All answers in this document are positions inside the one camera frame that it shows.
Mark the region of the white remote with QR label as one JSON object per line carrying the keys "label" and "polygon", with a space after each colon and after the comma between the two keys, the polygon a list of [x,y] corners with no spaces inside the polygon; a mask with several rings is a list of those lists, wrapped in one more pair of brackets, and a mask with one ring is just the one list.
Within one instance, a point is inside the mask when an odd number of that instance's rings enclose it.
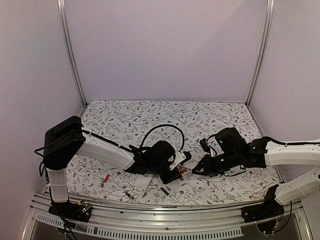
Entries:
{"label": "white remote with QR label", "polygon": [[180,173],[180,180],[183,181],[185,179],[185,177],[190,173],[190,170],[182,165],[178,166],[178,171]]}

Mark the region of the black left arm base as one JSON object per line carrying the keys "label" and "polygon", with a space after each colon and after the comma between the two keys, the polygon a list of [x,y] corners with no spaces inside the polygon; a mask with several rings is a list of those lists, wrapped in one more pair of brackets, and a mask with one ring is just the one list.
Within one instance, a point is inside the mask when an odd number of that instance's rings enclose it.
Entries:
{"label": "black left arm base", "polygon": [[63,220],[75,220],[88,223],[91,218],[92,205],[85,203],[84,200],[74,203],[69,200],[66,202],[55,202],[51,199],[48,212]]}

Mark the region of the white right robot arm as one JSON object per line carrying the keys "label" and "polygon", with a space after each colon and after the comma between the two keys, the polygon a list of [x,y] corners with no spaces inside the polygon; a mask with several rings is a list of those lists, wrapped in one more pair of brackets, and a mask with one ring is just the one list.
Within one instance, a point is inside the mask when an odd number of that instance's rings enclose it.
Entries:
{"label": "white right robot arm", "polygon": [[234,167],[266,168],[279,165],[307,165],[312,170],[287,182],[270,187],[265,194],[264,203],[258,213],[269,218],[278,210],[278,205],[306,196],[320,189],[320,141],[282,142],[271,137],[256,138],[252,142],[245,139],[234,127],[224,128],[214,134],[214,138],[223,151],[212,155],[214,151],[207,140],[200,144],[207,153],[192,169],[192,173],[202,176],[223,175]]}

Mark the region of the red battery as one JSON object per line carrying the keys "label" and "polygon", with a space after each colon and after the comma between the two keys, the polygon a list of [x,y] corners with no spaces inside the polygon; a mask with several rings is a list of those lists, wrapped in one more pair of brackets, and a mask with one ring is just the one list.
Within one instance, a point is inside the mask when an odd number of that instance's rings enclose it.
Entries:
{"label": "red battery", "polygon": [[109,177],[110,177],[110,174],[107,174],[106,177],[103,180],[103,183],[106,183],[108,181]]}

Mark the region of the blue battery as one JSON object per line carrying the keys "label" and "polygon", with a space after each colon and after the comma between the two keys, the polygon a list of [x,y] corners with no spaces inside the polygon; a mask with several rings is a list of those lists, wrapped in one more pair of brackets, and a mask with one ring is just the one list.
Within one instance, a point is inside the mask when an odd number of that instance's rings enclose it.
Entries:
{"label": "blue battery", "polygon": [[163,187],[161,187],[160,189],[161,189],[161,191],[162,191],[166,196],[169,196],[169,195],[170,195]]}

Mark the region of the white remote with logo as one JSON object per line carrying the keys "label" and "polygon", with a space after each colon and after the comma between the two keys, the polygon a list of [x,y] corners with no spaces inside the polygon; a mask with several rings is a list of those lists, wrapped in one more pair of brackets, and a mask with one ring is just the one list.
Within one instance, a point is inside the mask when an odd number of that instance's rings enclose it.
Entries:
{"label": "white remote with logo", "polygon": [[135,183],[133,184],[132,192],[134,194],[142,196],[146,192],[153,178],[154,175],[151,174],[139,175]]}

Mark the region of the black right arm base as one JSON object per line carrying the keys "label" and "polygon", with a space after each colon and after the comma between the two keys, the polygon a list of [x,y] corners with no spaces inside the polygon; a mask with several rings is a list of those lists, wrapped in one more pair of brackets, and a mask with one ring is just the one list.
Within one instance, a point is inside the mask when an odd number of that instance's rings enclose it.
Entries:
{"label": "black right arm base", "polygon": [[276,190],[278,184],[268,189],[262,203],[246,206],[241,209],[241,217],[245,223],[257,222],[272,218],[257,224],[257,229],[264,235],[274,234],[280,225],[285,213],[283,205],[276,202]]}

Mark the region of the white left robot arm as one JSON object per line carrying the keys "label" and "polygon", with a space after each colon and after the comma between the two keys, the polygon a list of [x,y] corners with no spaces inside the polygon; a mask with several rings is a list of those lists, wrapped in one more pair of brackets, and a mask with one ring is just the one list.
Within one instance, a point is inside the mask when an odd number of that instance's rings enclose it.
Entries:
{"label": "white left robot arm", "polygon": [[191,159],[183,149],[175,150],[165,140],[152,146],[122,146],[85,128],[78,116],[71,116],[46,131],[44,145],[34,150],[42,158],[55,209],[63,216],[74,213],[69,202],[67,166],[75,155],[91,157],[131,174],[156,174],[163,184],[180,178],[178,165]]}

